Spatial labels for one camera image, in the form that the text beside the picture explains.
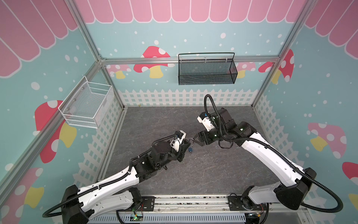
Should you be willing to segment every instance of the yellow mushroom stem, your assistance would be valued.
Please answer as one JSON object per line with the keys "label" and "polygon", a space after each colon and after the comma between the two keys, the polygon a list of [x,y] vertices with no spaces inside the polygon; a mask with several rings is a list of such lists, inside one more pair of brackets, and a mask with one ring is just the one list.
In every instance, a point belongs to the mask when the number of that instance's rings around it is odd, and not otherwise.
{"label": "yellow mushroom stem", "polygon": [[275,72],[274,76],[272,77],[271,82],[272,82],[273,84],[276,84],[276,85],[277,85],[277,83],[279,82],[279,77],[280,77],[281,74],[282,74],[282,72],[281,72],[280,70],[277,70],[277,71]]}
{"label": "yellow mushroom stem", "polygon": [[116,78],[117,79],[124,79],[126,76],[123,74],[122,71],[117,71],[116,72]]}
{"label": "yellow mushroom stem", "polygon": [[245,77],[245,70],[238,71],[236,78],[243,78],[243,77]]}
{"label": "yellow mushroom stem", "polygon": [[160,65],[157,66],[153,66],[150,69],[150,78],[162,78],[163,77],[163,73],[160,69]]}

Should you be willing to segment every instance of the red mushroom cap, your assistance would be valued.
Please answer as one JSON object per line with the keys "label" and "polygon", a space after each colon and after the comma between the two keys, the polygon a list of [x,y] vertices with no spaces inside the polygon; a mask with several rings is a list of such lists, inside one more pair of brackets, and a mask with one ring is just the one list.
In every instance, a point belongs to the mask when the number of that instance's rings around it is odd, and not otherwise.
{"label": "red mushroom cap", "polygon": [[308,129],[311,133],[317,135],[315,139],[311,139],[311,143],[318,151],[322,151],[322,148],[329,145],[333,155],[339,159],[341,158],[347,147],[347,139],[343,129],[339,126],[309,123]]}
{"label": "red mushroom cap", "polygon": [[[156,46],[149,46],[141,56],[142,58],[170,58],[170,55],[163,49]],[[144,72],[154,66],[174,67],[174,64],[137,64],[134,66],[134,71]]]}

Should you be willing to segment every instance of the metal mesh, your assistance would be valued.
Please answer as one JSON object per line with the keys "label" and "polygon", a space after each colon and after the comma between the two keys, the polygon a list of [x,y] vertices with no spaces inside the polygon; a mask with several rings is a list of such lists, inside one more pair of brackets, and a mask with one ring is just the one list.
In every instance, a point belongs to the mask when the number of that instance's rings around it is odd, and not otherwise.
{"label": "metal mesh", "polygon": [[113,101],[112,86],[103,85],[109,90],[100,90],[106,94],[93,92],[89,82],[84,82],[62,109],[62,115],[70,125],[97,128],[101,123],[110,102]]}
{"label": "metal mesh", "polygon": [[179,85],[234,84],[233,58],[186,59],[179,57]]}

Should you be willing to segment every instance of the wall mural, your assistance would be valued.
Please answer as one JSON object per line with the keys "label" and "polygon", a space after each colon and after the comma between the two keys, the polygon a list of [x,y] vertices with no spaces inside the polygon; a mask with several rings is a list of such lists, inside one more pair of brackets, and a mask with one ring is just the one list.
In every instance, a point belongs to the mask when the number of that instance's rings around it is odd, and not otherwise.
{"label": "wall mural", "polygon": [[[358,133],[354,125],[357,105],[352,102],[357,95],[358,61],[347,54],[347,48],[332,45],[316,32],[306,27],[301,30],[289,52],[294,53],[295,63],[289,82],[282,70],[289,65],[286,57],[280,66],[283,76],[273,77],[256,111],[273,146],[293,162],[313,168],[317,180],[342,199],[344,208],[339,213],[310,210],[315,223],[356,224],[357,216],[352,214],[358,211],[358,154],[354,143]],[[322,208],[337,204],[317,186],[312,186],[305,203]]]}

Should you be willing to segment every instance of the black cable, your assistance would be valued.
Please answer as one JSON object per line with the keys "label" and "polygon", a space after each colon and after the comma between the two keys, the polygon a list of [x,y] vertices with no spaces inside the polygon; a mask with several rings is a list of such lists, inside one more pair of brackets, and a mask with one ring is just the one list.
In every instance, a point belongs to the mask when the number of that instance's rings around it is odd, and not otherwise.
{"label": "black cable", "polygon": [[116,215],[117,215],[118,221],[119,221],[121,224],[125,224],[125,223],[121,220],[121,217],[119,217],[118,210],[116,210]]}
{"label": "black cable", "polygon": [[164,138],[161,138],[161,139],[158,139],[158,140],[155,140],[153,143],[152,143],[152,146],[153,147],[156,143],[158,142],[162,142],[162,141],[165,141],[167,139],[170,139],[170,138],[174,138],[174,137],[178,137],[176,134],[172,134],[170,136],[167,136],[167,137],[164,137]]}
{"label": "black cable", "polygon": [[240,137],[240,138],[234,138],[234,139],[227,139],[223,136],[222,134],[222,127],[221,127],[221,119],[220,119],[220,115],[219,113],[217,112],[217,109],[216,109],[216,106],[215,106],[215,103],[213,101],[213,98],[211,97],[211,95],[207,94],[205,97],[204,97],[204,108],[205,108],[205,112],[207,113],[207,108],[206,108],[206,99],[209,97],[210,101],[211,101],[211,104],[213,105],[213,108],[214,108],[214,111],[216,113],[216,115],[218,116],[219,118],[219,136],[222,137],[224,140],[228,141],[228,142],[237,142],[237,141],[243,141],[243,140],[246,140],[246,141],[253,141],[253,142],[256,142],[266,148],[269,148],[271,151],[273,151],[275,154],[277,154],[283,161],[285,161],[295,172],[299,173],[300,175],[302,175],[303,177],[305,177],[306,179],[308,179],[311,183],[317,185],[318,187],[320,187],[321,189],[323,189],[324,191],[326,191],[328,194],[330,194],[336,201],[337,201],[337,206],[335,208],[332,208],[332,209],[324,209],[324,208],[319,208],[319,207],[315,207],[315,206],[312,206],[312,205],[308,205],[304,202],[301,202],[301,205],[306,207],[306,208],[309,208],[309,209],[312,209],[312,210],[316,210],[316,211],[320,211],[320,212],[325,212],[325,213],[335,213],[335,212],[339,212],[343,209],[343,203],[342,203],[342,200],[333,192],[331,191],[328,187],[324,186],[323,184],[321,184],[320,182],[314,180],[312,177],[310,177],[309,175],[307,175],[306,173],[302,172],[301,170],[299,170],[296,166],[294,166],[292,164],[292,162],[287,159],[284,155],[282,155],[277,149],[275,149],[274,147],[272,147],[271,145],[269,144],[266,144],[260,140],[257,140],[257,139],[254,139],[254,138],[248,138],[248,137]]}
{"label": "black cable", "polygon": [[269,215],[269,207],[268,207],[268,203],[266,203],[266,213],[265,213],[265,216],[263,217],[263,220],[259,223],[259,224],[263,224],[265,221],[266,221],[266,219],[267,219],[267,216]]}

